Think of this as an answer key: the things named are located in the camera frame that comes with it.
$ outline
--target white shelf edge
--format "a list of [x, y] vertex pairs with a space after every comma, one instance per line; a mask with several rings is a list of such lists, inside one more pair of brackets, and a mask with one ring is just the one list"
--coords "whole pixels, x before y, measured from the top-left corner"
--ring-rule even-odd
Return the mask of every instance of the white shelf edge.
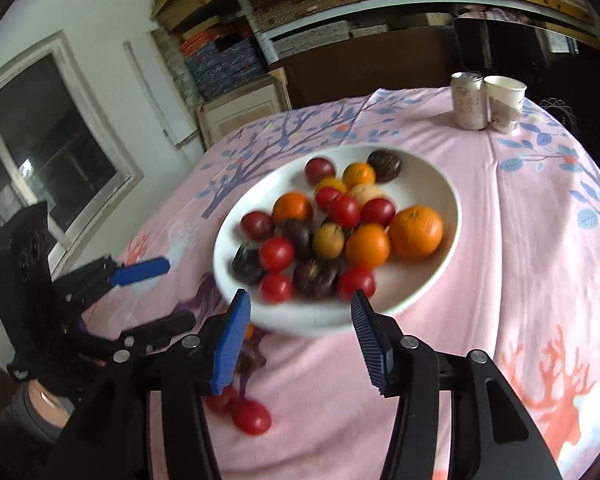
[[361, 2], [356, 2], [355, 4], [348, 4], [341, 7], [335, 7], [334, 9], [316, 12], [315, 14], [311, 14], [310, 16], [305, 16], [304, 18], [300, 18], [299, 20], [295, 20], [290, 23], [285, 23], [284, 25], [280, 25], [279, 27], [267, 30], [263, 32], [263, 34], [265, 34], [266, 37], [271, 40], [298, 28], [307, 27], [309, 25], [313, 25], [314, 23], [323, 22], [324, 20], [331, 20], [339, 16], [353, 14], [362, 10], [372, 10], [379, 9], [381, 7], [392, 7], [409, 4], [435, 3], [481, 4], [526, 10], [526, 12], [542, 14], [543, 16], [546, 16], [548, 18], [553, 18], [554, 20], [567, 23], [568, 25], [572, 25], [573, 27], [586, 30], [590, 34], [596, 35], [595, 27], [589, 25], [588, 23], [581, 22], [580, 20], [572, 18], [571, 16], [568, 16], [563, 12], [558, 12], [557, 10], [549, 9], [548, 7], [539, 6], [529, 2], [524, 2], [522, 0], [363, 0]]

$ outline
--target white bowl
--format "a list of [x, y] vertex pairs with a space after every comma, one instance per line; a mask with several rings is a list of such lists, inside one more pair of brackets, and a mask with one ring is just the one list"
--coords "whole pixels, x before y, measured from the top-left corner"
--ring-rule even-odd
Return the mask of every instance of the white bowl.
[[[442, 217], [445, 233], [440, 247], [427, 260], [418, 263], [390, 260], [377, 268], [374, 271], [377, 291], [371, 303], [376, 312], [394, 316], [429, 290], [446, 269], [458, 244], [462, 219], [458, 192], [438, 168], [414, 153], [377, 144], [356, 144], [296, 158], [267, 175], [238, 200], [224, 220], [214, 248], [214, 274], [224, 299], [229, 303], [239, 288], [246, 289], [251, 296], [251, 322], [270, 331], [317, 337], [350, 330], [349, 304], [337, 298], [318, 302], [294, 295], [285, 303], [266, 305], [260, 300], [257, 286], [245, 286], [232, 276], [231, 262], [240, 245], [247, 241], [240, 230], [240, 219], [245, 214], [256, 209], [271, 211], [277, 198], [289, 191], [312, 197], [313, 189], [304, 180], [304, 166], [311, 158], [329, 158], [341, 177], [349, 164], [365, 162], [369, 153], [380, 149], [402, 159], [400, 175], [380, 184], [398, 211], [415, 204], [432, 207]], [[314, 203], [314, 224], [320, 225], [323, 219]]]

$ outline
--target can lid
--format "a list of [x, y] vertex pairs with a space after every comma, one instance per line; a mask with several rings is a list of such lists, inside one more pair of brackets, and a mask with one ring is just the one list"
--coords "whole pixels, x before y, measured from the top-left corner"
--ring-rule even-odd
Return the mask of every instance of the can lid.
[[484, 77], [480, 72], [456, 72], [451, 79], [458, 81], [482, 81]]

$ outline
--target tablecloth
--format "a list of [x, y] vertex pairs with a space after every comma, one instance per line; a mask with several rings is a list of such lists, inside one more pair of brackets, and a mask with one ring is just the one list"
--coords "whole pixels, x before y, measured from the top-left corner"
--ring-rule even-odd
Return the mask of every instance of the tablecloth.
[[[600, 452], [600, 171], [542, 108], [525, 100], [522, 115], [515, 136], [464, 131], [454, 124], [449, 88], [379, 90], [248, 124], [205, 154], [122, 254], [127, 263], [163, 254], [171, 271], [110, 292], [86, 313], [88, 327], [116, 338], [179, 301], [202, 317], [216, 312], [214, 241], [245, 190], [323, 147], [404, 147], [453, 181], [463, 222], [448, 269], [397, 317], [401, 328], [438, 351], [484, 349], [529, 409], [564, 478], [575, 480]], [[251, 437], [210, 413], [222, 477], [378, 478], [397, 400], [370, 384], [354, 333], [270, 334], [260, 350], [267, 365], [247, 394], [268, 407], [273, 427]], [[448, 468], [448, 403], [443, 395], [437, 479]], [[155, 477], [166, 479], [158, 398], [151, 424]]]

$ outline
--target window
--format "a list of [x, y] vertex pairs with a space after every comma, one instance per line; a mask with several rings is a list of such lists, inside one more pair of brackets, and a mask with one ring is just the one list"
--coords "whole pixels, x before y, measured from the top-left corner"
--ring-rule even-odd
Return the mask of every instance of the window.
[[0, 72], [0, 226], [46, 201], [52, 269], [140, 173], [116, 144], [61, 34]]

